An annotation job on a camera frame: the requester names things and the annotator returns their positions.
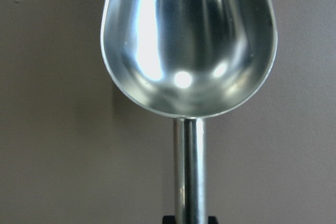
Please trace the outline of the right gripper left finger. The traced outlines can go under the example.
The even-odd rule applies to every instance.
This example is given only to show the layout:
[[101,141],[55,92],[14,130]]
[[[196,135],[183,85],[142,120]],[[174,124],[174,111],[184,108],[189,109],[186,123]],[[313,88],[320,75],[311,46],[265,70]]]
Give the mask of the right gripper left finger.
[[174,216],[163,216],[162,224],[175,224]]

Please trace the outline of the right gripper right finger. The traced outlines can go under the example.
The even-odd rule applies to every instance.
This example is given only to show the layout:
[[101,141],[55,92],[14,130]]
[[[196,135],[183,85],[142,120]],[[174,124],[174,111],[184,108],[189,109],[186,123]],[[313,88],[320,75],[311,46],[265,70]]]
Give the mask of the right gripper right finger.
[[218,224],[216,217],[208,217],[208,224]]

